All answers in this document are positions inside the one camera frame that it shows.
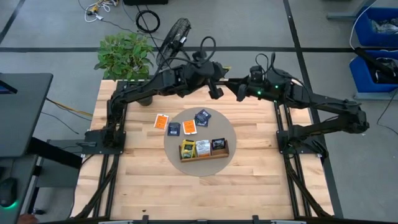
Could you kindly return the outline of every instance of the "blue crate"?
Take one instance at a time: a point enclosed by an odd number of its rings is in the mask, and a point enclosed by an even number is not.
[[[372,7],[357,21],[355,31],[363,46],[398,47],[398,34],[379,34],[373,31],[370,19],[383,21],[398,17],[398,9]]]
[[[386,57],[398,60],[398,51],[389,52],[386,50],[367,50],[369,55],[375,58]],[[361,57],[356,57],[349,64],[351,73],[355,81],[356,88],[359,93],[380,93],[390,92],[398,88],[398,84],[376,84],[373,82],[371,73],[366,62]]]

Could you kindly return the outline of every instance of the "green leaves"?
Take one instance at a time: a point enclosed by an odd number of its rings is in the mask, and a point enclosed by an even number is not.
[[[137,34],[107,35],[99,43],[98,60],[94,69],[104,69],[104,78],[140,79],[148,78],[149,64],[147,58],[153,47],[146,44],[146,38]]]

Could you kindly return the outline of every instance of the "gray floor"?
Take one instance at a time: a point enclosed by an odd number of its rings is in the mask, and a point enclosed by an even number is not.
[[[359,1],[289,0],[302,47],[349,47],[352,22],[325,19],[328,11],[349,11]],[[94,0],[81,0],[87,6]],[[0,30],[5,26],[18,0],[0,1]],[[398,1],[380,0],[377,6],[398,7]],[[179,17],[192,23],[186,46],[198,46],[212,35],[218,46],[293,47],[289,24],[281,0],[170,0],[166,6],[149,6],[158,13],[162,25],[154,34],[163,38]],[[135,7],[126,7],[135,16]],[[0,47],[97,47],[106,34],[120,30],[103,22],[86,23],[77,1],[26,0]],[[121,7],[102,13],[104,19],[136,30]],[[358,40],[354,35],[354,45]],[[258,52],[217,52],[214,60],[232,66],[229,77],[243,77],[254,65]],[[349,70],[349,53],[304,53],[313,90],[319,94],[352,99],[356,91]],[[50,72],[54,79],[49,98],[79,110],[92,112],[101,81],[101,71],[93,70],[95,53],[0,53],[0,72]],[[301,78],[294,52],[277,53],[275,66]],[[398,149],[397,136],[376,125],[387,102],[364,101],[371,128],[364,134],[345,133],[325,136],[330,151],[341,206],[345,218],[398,222]],[[398,130],[398,104],[391,104],[382,124]],[[42,115],[34,135],[40,139],[79,139],[90,122],[76,118],[48,103],[44,111],[69,124],[77,135],[55,119]],[[321,119],[331,115],[320,113]],[[70,208],[70,189],[45,189],[37,206],[53,209],[39,217],[44,221],[61,220]]]

